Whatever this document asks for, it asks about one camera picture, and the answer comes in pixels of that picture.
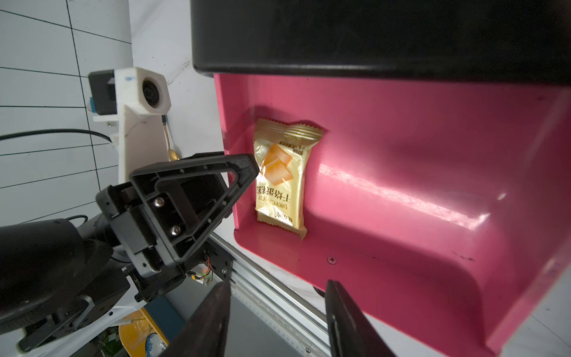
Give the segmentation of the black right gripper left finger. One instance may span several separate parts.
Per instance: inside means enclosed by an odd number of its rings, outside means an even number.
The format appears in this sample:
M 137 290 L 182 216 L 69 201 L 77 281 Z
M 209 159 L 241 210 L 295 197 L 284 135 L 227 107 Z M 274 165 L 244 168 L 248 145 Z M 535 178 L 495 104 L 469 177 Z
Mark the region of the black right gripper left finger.
M 215 285 L 161 356 L 224 356 L 230 300 L 230 283 Z

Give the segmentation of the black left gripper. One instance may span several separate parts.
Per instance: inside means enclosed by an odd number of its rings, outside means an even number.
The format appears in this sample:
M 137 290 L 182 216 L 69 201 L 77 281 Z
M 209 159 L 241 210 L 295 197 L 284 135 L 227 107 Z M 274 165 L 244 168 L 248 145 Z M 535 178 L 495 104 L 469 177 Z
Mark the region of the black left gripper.
M 101 214 L 79 227 L 114 248 L 111 261 L 150 303 L 185 278 L 220 278 L 228 264 L 208 240 L 258 175 L 251 154 L 199 153 L 131 172 L 130 183 L 98 193 Z

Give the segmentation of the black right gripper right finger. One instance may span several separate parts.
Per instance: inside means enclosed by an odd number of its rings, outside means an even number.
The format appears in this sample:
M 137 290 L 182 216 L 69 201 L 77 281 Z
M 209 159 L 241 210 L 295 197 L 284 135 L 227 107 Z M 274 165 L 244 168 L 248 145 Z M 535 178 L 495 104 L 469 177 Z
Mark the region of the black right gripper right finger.
M 340 282 L 327 282 L 325 302 L 332 356 L 396 357 Z

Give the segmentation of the gold cookie packet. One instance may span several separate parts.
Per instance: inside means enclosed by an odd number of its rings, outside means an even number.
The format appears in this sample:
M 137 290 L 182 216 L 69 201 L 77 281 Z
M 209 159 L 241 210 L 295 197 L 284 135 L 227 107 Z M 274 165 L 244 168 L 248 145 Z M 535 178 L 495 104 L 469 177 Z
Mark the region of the gold cookie packet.
M 303 216 L 306 166 L 324 132 L 304 123 L 261 118 L 254 128 L 257 221 L 304 238 Z

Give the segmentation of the pink top drawer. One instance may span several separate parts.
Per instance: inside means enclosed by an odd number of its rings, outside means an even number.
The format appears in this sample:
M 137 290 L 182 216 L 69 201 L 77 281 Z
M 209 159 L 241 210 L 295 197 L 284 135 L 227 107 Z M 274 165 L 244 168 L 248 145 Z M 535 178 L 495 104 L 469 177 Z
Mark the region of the pink top drawer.
M 224 148 L 324 129 L 305 238 L 235 205 L 239 245 L 447 356 L 496 356 L 570 264 L 570 89 L 218 74 Z

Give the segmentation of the black drawer cabinet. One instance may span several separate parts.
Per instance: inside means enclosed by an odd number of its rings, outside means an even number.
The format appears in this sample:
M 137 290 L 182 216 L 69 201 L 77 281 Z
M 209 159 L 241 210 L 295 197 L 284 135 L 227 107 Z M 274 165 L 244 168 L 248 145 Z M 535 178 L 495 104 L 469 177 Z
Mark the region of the black drawer cabinet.
M 570 84 L 568 1 L 192 1 L 202 73 Z

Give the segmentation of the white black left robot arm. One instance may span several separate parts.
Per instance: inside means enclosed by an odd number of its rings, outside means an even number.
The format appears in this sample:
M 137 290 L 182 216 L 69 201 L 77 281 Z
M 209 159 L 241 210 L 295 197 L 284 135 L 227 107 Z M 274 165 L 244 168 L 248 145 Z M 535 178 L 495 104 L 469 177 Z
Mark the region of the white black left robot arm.
M 1 228 L 1 333 L 30 354 L 111 315 L 131 287 L 149 303 L 193 267 L 258 174 L 251 154 L 202 153 L 136 169 L 98 193 L 101 212 Z

